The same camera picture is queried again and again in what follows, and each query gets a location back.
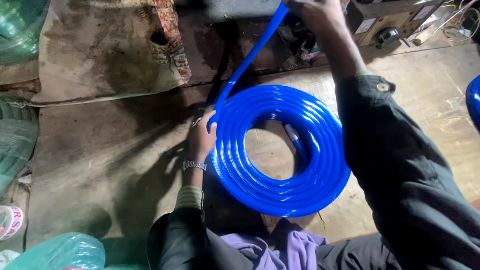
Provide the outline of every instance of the hand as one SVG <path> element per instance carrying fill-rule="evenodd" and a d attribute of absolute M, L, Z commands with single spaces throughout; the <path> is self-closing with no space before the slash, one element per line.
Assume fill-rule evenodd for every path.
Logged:
<path fill-rule="evenodd" d="M 328 38 L 339 28 L 347 28 L 340 0 L 283 0 L 316 35 Z"/>
<path fill-rule="evenodd" d="M 206 113 L 202 118 L 197 119 L 192 125 L 190 134 L 188 135 L 189 154 L 188 159 L 192 161 L 205 162 L 208 154 L 215 147 L 216 142 L 216 123 L 210 125 L 210 133 L 207 130 L 207 124 L 210 118 L 216 113 L 211 111 Z"/>

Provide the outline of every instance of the blue plastic tubing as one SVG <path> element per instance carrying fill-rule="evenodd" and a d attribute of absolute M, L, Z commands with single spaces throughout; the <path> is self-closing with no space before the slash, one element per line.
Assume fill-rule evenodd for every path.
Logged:
<path fill-rule="evenodd" d="M 341 123 L 321 101 L 287 86 L 255 86 L 225 102 L 230 90 L 267 43 L 287 13 L 280 3 L 270 25 L 233 73 L 215 104 L 217 142 L 210 154 L 223 186 L 246 206 L 271 216 L 301 217 L 315 213 L 342 192 L 350 176 L 343 151 Z M 293 141 L 304 156 L 300 171 L 276 180 L 258 171 L 245 151 L 245 135 L 256 123 L 278 120 L 298 133 Z"/>
<path fill-rule="evenodd" d="M 470 117 L 480 131 L 480 75 L 468 85 L 466 99 Z"/>

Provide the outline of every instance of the jacket sleeve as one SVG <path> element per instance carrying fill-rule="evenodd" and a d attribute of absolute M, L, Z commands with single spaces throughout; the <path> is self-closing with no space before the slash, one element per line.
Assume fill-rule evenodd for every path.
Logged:
<path fill-rule="evenodd" d="M 405 269 L 478 268 L 480 213 L 437 146 L 392 99 L 395 88 L 363 75 L 336 89 L 345 158 L 376 227 Z"/>

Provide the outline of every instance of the purple cloth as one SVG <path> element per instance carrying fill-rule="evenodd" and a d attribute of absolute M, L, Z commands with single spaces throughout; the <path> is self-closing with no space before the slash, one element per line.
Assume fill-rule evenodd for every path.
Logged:
<path fill-rule="evenodd" d="M 222 236 L 222 239 L 235 249 L 256 254 L 258 259 L 254 262 L 255 270 L 316 270 L 315 251 L 318 246 L 328 243 L 325 237 L 313 233 L 290 232 L 287 237 L 287 254 L 280 256 L 287 258 L 287 262 L 282 262 L 276 255 L 278 253 L 272 252 L 267 243 L 258 237 L 233 233 Z"/>

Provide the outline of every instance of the dirty floor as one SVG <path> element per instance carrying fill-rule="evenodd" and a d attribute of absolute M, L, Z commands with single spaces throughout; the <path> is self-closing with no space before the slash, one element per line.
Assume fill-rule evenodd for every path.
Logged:
<path fill-rule="evenodd" d="M 480 198 L 480 135 L 468 116 L 465 90 L 480 70 L 479 47 L 430 49 L 369 60 L 368 67 L 396 83 L 395 100 L 450 162 L 469 201 Z M 239 87 L 279 84 L 308 92 L 336 111 L 328 66 L 242 80 Z M 173 210 L 180 188 L 183 146 L 192 120 L 213 85 L 152 96 L 40 109 L 40 134 L 32 161 L 32 189 L 13 199 L 28 209 L 25 226 L 0 248 L 21 251 L 66 232 L 89 233 L 107 251 L 107 264 L 146 263 L 150 225 Z M 259 170 L 277 179 L 295 171 L 295 150 L 278 123 L 250 130 L 247 153 Z M 355 177 L 338 199 L 318 213 L 281 220 L 234 200 L 208 170 L 206 219 L 217 233 L 265 238 L 304 229 L 330 242 L 376 231 Z"/>

